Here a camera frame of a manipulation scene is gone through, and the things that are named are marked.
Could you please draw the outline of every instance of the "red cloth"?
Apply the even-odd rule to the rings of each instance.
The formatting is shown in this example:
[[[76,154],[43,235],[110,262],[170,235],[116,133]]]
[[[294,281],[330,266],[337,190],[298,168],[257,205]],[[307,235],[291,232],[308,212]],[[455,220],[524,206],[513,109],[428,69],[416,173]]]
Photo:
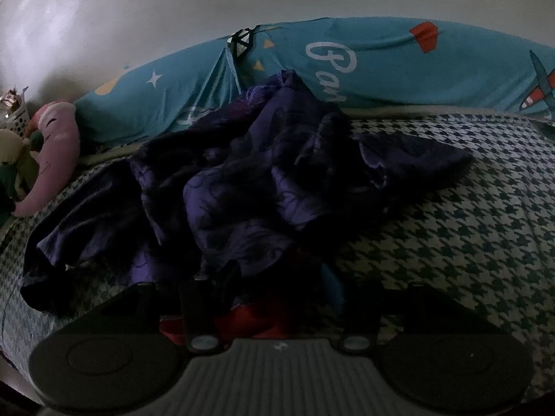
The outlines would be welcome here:
[[[218,316],[214,318],[214,323],[224,343],[235,338],[285,339],[293,331],[290,303],[272,294]],[[160,332],[174,344],[184,344],[180,318],[160,321]]]

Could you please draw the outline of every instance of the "white wall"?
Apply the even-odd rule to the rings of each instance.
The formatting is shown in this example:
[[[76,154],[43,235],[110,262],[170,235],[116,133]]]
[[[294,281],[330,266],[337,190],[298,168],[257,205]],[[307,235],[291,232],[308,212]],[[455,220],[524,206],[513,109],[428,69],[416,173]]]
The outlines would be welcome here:
[[[258,23],[320,16],[453,20],[555,46],[555,0],[0,0],[0,88],[76,98],[170,52]]]

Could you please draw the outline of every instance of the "white star print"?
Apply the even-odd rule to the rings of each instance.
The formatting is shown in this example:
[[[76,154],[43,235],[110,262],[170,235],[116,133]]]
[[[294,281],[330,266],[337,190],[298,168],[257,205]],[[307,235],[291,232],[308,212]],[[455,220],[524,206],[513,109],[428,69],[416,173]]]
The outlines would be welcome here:
[[[157,75],[156,72],[153,70],[152,71],[152,77],[151,77],[150,80],[147,81],[147,83],[152,83],[152,85],[156,89],[156,82],[160,79],[160,76],[163,76],[163,74],[162,75]]]

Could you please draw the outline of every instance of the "red fabric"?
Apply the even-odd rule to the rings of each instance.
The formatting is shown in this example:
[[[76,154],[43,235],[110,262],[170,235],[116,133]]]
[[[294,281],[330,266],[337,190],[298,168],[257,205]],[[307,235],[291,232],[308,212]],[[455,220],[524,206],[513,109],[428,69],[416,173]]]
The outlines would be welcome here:
[[[214,318],[214,323],[224,343],[235,338],[285,339],[293,331],[290,303],[272,294]],[[160,332],[174,344],[185,342],[181,319],[160,321]]]
[[[436,49],[439,30],[430,21],[422,22],[409,30],[424,53]]]

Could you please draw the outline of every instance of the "dark purple clothing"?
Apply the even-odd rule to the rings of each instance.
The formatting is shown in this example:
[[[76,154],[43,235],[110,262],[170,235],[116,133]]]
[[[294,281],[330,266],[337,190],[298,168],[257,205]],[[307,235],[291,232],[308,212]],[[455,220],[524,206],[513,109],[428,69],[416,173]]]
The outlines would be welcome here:
[[[293,71],[250,88],[186,131],[108,165],[33,231],[21,293],[39,310],[67,299],[65,265],[97,255],[134,281],[235,268],[250,277],[292,247],[330,247],[347,230],[445,186],[469,153],[403,134],[351,133]]]

